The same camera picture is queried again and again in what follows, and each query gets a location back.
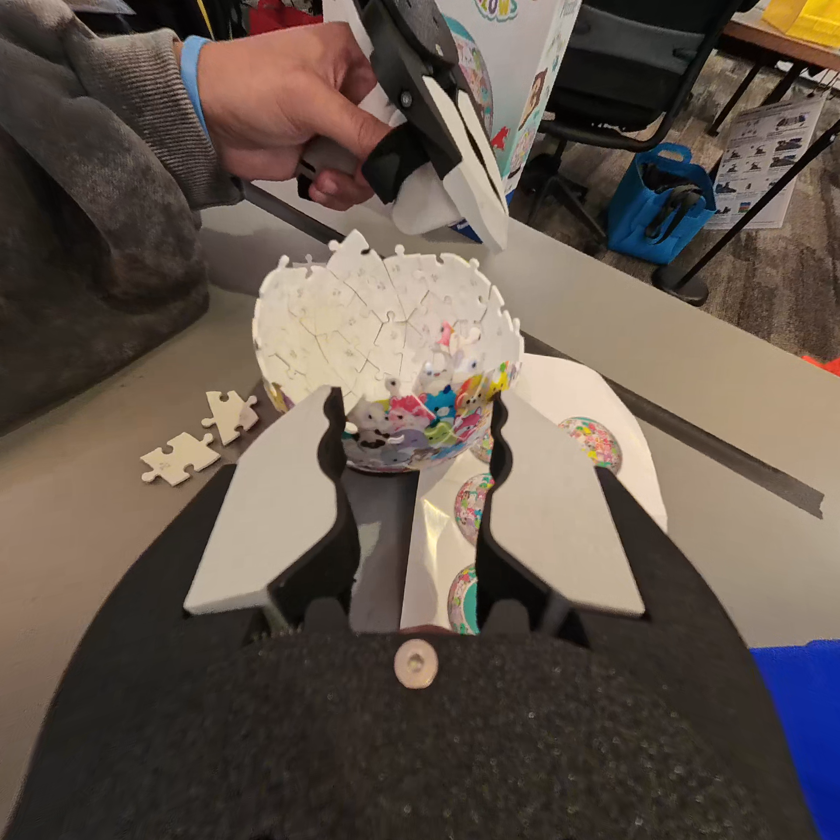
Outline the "wooden top table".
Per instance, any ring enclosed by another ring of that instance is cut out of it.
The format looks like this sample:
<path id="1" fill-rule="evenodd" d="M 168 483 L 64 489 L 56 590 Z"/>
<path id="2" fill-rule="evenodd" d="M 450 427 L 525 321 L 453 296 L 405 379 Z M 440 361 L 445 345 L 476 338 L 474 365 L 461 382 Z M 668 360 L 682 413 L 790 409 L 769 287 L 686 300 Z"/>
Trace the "wooden top table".
<path id="1" fill-rule="evenodd" d="M 723 123 L 739 104 L 761 70 L 773 69 L 780 62 L 789 64 L 782 78 L 761 101 L 762 106 L 780 102 L 805 72 L 814 71 L 818 74 L 823 71 L 832 73 L 839 71 L 837 49 L 782 33 L 765 23 L 757 8 L 748 13 L 733 15 L 717 40 L 716 49 L 724 56 L 748 61 L 750 68 L 708 127 L 706 134 L 711 138 L 718 137 Z"/>

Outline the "puzzle instruction sheet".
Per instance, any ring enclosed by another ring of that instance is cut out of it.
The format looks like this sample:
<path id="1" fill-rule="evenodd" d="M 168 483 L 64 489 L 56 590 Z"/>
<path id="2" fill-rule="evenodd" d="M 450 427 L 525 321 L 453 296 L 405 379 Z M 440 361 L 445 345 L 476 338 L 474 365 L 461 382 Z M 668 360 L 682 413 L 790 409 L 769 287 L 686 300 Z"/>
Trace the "puzzle instruction sheet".
<path id="1" fill-rule="evenodd" d="M 582 364 L 527 353 L 514 391 L 554 424 L 571 417 L 603 425 L 622 453 L 617 478 L 667 532 L 668 514 L 655 463 L 635 416 L 595 371 Z M 469 449 L 419 473 L 408 550 L 401 629 L 436 625 L 451 629 L 449 596 L 456 577 L 475 562 L 476 548 L 459 527 L 461 487 L 489 470 Z"/>

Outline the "colourful puzzle ball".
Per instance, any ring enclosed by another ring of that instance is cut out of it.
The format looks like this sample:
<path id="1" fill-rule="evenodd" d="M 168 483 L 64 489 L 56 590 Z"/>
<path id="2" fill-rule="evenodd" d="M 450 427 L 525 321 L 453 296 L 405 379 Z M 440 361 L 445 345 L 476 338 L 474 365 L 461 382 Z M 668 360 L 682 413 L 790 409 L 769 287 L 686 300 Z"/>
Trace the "colourful puzzle ball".
<path id="1" fill-rule="evenodd" d="M 479 261 L 400 245 L 380 257 L 357 230 L 329 248 L 324 264 L 283 257 L 259 289 L 252 340 L 278 413 L 339 387 L 345 454 L 364 464 L 420 470 L 477 443 L 524 357 Z"/>

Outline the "blue tote bag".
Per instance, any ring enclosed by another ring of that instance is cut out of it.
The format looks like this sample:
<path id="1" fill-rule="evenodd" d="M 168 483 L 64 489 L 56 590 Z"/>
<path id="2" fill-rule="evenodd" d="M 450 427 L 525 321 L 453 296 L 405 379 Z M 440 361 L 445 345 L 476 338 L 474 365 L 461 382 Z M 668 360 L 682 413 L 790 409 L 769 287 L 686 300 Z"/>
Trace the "blue tote bag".
<path id="1" fill-rule="evenodd" d="M 621 255 L 672 263 L 717 211 L 708 172 L 690 149 L 661 143 L 636 154 L 607 208 L 606 246 Z"/>

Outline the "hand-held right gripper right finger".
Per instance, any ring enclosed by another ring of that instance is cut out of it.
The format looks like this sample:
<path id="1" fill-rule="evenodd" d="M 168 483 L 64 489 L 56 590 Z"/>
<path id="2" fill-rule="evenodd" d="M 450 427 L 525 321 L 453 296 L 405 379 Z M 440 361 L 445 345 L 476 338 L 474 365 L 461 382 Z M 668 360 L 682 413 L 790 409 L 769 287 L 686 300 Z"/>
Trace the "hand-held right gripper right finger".
<path id="1" fill-rule="evenodd" d="M 631 560 L 646 510 L 558 426 L 514 392 L 491 415 L 493 480 L 476 546 L 480 632 L 509 621 L 556 635 L 573 611 L 637 620 Z"/>

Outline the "blue wristband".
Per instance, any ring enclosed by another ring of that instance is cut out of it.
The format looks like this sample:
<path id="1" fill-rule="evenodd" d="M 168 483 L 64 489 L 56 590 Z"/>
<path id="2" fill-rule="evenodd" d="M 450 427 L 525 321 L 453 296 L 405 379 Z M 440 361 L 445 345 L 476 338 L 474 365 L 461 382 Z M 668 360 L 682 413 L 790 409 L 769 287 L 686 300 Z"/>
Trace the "blue wristband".
<path id="1" fill-rule="evenodd" d="M 198 62 L 203 48 L 208 44 L 208 38 L 198 35 L 187 36 L 183 40 L 180 48 L 178 68 L 181 74 L 182 84 L 186 96 L 191 104 L 194 115 L 196 116 L 207 141 L 213 145 L 211 134 L 207 128 L 204 116 L 203 103 L 198 84 Z"/>

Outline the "black office chair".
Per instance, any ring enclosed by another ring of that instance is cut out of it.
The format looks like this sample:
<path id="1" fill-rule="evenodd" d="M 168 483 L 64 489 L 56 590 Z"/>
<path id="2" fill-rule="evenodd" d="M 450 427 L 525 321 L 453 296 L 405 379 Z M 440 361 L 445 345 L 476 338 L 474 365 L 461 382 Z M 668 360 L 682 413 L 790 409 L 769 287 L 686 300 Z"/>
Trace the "black office chair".
<path id="1" fill-rule="evenodd" d="M 558 144 L 524 167 L 527 225 L 556 200 L 598 245 L 606 232 L 584 208 L 588 189 L 560 173 L 568 143 L 639 154 L 661 143 L 733 15 L 755 1 L 587 1 L 574 24 L 539 124 Z"/>

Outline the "red fabric bag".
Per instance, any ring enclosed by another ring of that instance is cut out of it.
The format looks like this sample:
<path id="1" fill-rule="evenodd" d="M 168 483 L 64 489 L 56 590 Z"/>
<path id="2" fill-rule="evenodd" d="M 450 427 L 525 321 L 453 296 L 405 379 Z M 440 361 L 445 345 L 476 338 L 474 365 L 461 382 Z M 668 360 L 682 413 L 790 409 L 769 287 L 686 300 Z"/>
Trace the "red fabric bag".
<path id="1" fill-rule="evenodd" d="M 248 35 L 320 25 L 321 15 L 312 15 L 282 1 L 258 1 L 248 12 Z"/>

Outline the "person's left hand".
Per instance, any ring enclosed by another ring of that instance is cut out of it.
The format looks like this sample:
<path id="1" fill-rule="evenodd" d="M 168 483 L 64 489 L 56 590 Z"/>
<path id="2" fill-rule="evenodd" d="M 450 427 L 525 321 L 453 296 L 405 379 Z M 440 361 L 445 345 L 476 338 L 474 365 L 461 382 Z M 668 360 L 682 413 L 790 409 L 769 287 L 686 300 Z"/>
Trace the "person's left hand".
<path id="1" fill-rule="evenodd" d="M 391 131 L 360 107 L 376 78 L 344 22 L 211 42 L 196 78 L 217 158 L 240 180 L 289 181 L 318 137 L 363 162 Z"/>

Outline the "blue plastic bin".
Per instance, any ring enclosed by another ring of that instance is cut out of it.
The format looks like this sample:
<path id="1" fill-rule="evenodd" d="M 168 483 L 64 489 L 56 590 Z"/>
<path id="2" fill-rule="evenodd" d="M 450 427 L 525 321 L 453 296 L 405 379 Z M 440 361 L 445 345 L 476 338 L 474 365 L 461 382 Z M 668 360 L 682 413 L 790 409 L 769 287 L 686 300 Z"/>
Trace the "blue plastic bin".
<path id="1" fill-rule="evenodd" d="M 754 647 L 822 838 L 839 838 L 839 641 Z"/>

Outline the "white puzzle piece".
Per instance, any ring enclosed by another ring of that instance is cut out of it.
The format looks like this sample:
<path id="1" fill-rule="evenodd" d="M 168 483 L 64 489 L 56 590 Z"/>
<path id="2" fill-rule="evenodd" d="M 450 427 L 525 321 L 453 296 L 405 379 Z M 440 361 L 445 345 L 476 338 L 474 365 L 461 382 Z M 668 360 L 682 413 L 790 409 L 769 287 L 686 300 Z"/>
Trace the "white puzzle piece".
<path id="1" fill-rule="evenodd" d="M 189 433 L 181 433 L 167 442 L 165 447 L 158 447 L 140 457 L 148 467 L 141 479 L 150 484 L 161 479 L 171 487 L 176 487 L 191 477 L 187 471 L 201 471 L 212 466 L 220 459 L 220 454 L 212 448 L 214 436 L 210 433 L 196 438 Z"/>
<path id="2" fill-rule="evenodd" d="M 211 391 L 205 392 L 205 396 L 211 416 L 202 419 L 202 427 L 215 427 L 222 446 L 229 446 L 240 432 L 247 432 L 258 423 L 259 417 L 254 408 L 257 396 L 242 398 L 236 391 Z"/>

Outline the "yellow plastic bin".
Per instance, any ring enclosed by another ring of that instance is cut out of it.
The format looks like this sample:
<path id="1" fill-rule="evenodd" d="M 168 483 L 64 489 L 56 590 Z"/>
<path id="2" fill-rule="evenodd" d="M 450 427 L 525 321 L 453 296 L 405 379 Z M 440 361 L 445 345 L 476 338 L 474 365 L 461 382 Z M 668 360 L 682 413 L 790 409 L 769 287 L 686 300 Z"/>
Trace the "yellow plastic bin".
<path id="1" fill-rule="evenodd" d="M 839 49 L 839 1 L 770 1 L 762 20 L 792 38 Z"/>

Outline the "person's left forearm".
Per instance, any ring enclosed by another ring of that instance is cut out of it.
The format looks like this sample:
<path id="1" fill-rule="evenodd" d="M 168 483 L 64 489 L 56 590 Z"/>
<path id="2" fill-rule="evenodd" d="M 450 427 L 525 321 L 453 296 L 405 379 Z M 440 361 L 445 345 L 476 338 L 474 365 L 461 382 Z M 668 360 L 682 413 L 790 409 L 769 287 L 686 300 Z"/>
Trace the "person's left forearm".
<path id="1" fill-rule="evenodd" d="M 100 35 L 66 2 L 1 8 L 1 428 L 188 328 L 199 213 L 242 198 L 169 28 Z"/>

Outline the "printed instruction sign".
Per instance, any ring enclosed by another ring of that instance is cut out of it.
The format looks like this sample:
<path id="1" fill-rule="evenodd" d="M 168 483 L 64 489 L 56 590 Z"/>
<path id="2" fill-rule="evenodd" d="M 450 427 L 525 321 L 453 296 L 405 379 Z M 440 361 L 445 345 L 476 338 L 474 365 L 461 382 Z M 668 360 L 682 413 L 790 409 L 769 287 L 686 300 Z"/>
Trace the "printed instruction sign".
<path id="1" fill-rule="evenodd" d="M 729 229 L 791 170 L 812 141 L 825 101 L 825 94 L 817 94 L 735 119 L 714 181 L 717 211 L 706 230 Z"/>

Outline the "colourful puzzle box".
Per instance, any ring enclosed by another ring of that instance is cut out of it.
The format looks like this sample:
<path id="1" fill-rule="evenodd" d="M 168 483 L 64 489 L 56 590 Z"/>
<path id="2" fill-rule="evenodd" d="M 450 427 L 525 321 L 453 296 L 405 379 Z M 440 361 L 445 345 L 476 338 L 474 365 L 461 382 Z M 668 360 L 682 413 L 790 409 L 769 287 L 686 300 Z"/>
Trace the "colourful puzzle box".
<path id="1" fill-rule="evenodd" d="M 581 2 L 435 2 L 497 159 L 507 204 L 521 178 Z M 482 242 L 472 228 L 460 223 Z"/>

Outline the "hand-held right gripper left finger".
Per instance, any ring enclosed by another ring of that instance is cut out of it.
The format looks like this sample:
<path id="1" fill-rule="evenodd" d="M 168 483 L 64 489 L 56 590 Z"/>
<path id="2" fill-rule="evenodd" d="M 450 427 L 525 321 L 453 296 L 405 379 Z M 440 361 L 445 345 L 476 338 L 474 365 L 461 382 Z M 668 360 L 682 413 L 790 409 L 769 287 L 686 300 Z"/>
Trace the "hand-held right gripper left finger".
<path id="1" fill-rule="evenodd" d="M 343 394 L 320 387 L 240 456 L 184 600 L 197 616 L 258 608 L 298 627 L 322 599 L 350 612 L 361 561 L 342 484 Z"/>

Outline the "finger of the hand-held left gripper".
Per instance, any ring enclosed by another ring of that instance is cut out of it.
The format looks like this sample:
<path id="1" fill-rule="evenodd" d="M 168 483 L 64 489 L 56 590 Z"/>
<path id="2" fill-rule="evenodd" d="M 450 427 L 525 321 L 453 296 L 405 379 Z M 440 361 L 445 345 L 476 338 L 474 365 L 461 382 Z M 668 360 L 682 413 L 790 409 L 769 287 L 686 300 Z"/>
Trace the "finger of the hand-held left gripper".
<path id="1" fill-rule="evenodd" d="M 442 176 L 444 189 L 480 240 L 500 252 L 508 245 L 509 211 L 501 210 L 460 118 L 455 97 L 451 98 L 434 78 L 423 81 L 460 154 L 460 162 Z M 455 95 L 458 91 L 465 90 L 457 88 Z"/>
<path id="2" fill-rule="evenodd" d="M 462 119 L 469 140 L 473 144 L 476 156 L 482 164 L 489 179 L 490 186 L 495 193 L 503 212 L 508 211 L 508 201 L 504 193 L 501 176 L 497 166 L 497 159 L 490 147 L 485 125 L 476 111 L 473 98 L 467 91 L 458 91 L 455 96 L 456 107 Z"/>

